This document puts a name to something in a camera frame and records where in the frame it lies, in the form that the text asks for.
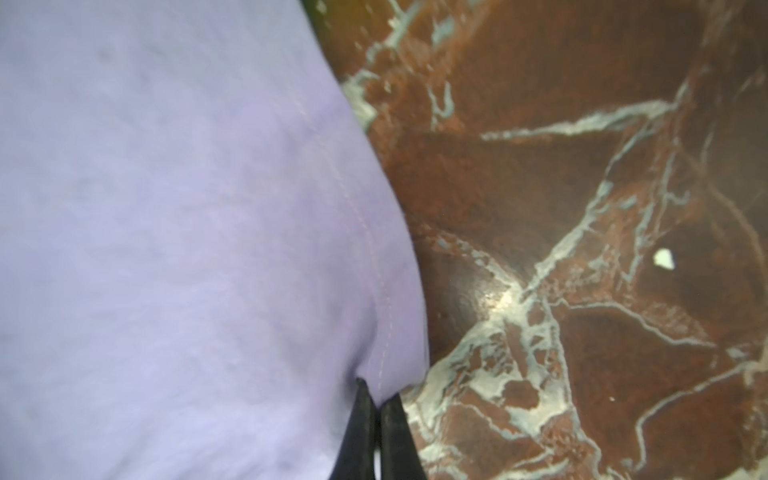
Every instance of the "brown marble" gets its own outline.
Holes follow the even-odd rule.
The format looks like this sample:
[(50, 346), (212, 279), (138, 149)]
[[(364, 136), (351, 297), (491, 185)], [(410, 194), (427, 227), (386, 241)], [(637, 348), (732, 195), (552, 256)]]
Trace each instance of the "brown marble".
[(768, 478), (768, 2), (305, 3), (419, 259), (430, 478)]

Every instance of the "lavender fabric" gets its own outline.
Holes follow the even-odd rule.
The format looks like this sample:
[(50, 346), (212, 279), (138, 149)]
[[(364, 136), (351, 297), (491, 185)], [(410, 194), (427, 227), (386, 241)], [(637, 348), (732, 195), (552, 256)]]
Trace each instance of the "lavender fabric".
[(425, 339), (297, 0), (0, 2), (0, 478), (327, 478)]

